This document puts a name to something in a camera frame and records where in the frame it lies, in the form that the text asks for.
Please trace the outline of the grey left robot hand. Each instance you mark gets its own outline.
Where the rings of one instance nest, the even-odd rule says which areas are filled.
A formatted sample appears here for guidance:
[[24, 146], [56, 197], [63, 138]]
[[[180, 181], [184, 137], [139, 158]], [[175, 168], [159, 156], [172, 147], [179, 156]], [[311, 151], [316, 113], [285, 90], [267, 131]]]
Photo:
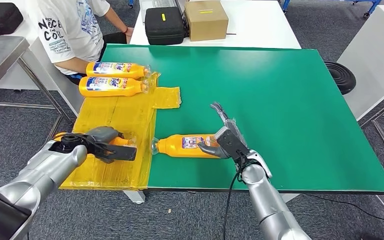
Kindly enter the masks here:
[[96, 143], [103, 143], [114, 146], [127, 145], [129, 141], [124, 139], [124, 135], [111, 126], [95, 127], [85, 133], [90, 136]]

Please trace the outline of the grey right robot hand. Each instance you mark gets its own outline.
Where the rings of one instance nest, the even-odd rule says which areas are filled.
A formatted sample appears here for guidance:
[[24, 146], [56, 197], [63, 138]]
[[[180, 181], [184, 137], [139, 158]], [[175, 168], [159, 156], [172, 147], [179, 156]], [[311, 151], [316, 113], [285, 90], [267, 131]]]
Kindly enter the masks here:
[[241, 154], [246, 156], [250, 152], [250, 149], [248, 148], [236, 121], [228, 118], [227, 114], [218, 102], [214, 102], [210, 106], [216, 110], [224, 126], [214, 135], [218, 146], [208, 146], [204, 143], [198, 143], [198, 147], [202, 152], [216, 156], [220, 159], [232, 158], [233, 160], [237, 160], [241, 157]]

